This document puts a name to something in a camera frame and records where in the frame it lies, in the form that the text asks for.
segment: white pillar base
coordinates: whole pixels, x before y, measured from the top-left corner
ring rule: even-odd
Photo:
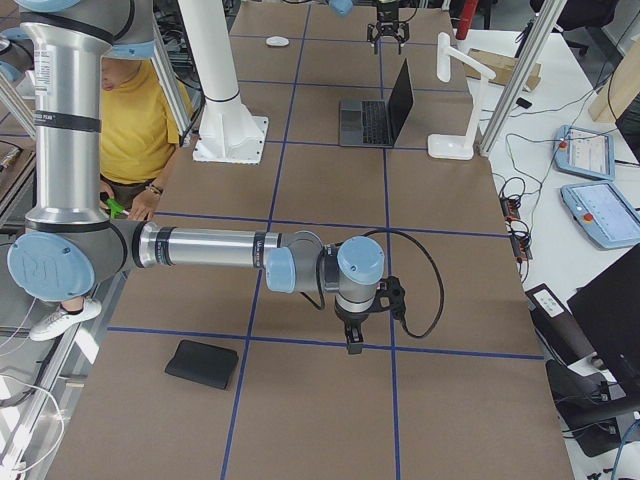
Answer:
[[[193,159],[257,165],[262,159],[269,119],[251,116],[239,102],[226,108],[229,106],[207,102]]]
[[[453,160],[470,160],[473,158],[473,145],[465,145],[463,135],[429,135],[427,148],[433,158],[450,158]]]

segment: white sneaker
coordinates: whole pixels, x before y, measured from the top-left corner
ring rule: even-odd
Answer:
[[[101,310],[100,302],[90,298],[84,299],[84,308],[77,315],[69,315],[64,308],[59,306],[55,312],[31,327],[29,338],[36,342],[51,340],[62,335],[71,325],[96,318],[100,315]]]

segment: cardboard box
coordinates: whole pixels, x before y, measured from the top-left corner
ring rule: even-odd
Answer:
[[[496,72],[496,78],[491,80],[491,83],[497,83],[498,85],[507,84],[518,61],[517,58],[476,50],[475,48],[469,50],[469,56]],[[540,83],[540,68],[541,65],[539,63],[533,66],[526,83],[529,90],[533,90]],[[480,78],[480,74],[468,65],[465,64],[464,69],[468,77]]]

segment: green object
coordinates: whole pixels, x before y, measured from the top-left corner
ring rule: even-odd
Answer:
[[[104,203],[106,203],[107,207],[109,207],[109,215],[111,216],[111,218],[118,218],[118,216],[123,212],[126,214],[129,213],[125,211],[124,207],[116,202],[113,198],[108,198]]]

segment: power strip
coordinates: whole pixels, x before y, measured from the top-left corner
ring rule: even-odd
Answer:
[[[520,220],[520,212],[518,211],[515,200],[510,198],[501,198],[500,208],[502,209],[505,222],[511,223],[513,220]],[[513,255],[518,263],[528,262],[533,259],[531,249],[528,245],[530,240],[528,242],[523,242],[522,239],[517,237],[517,235],[511,233],[511,235],[509,235],[509,241],[511,242]]]

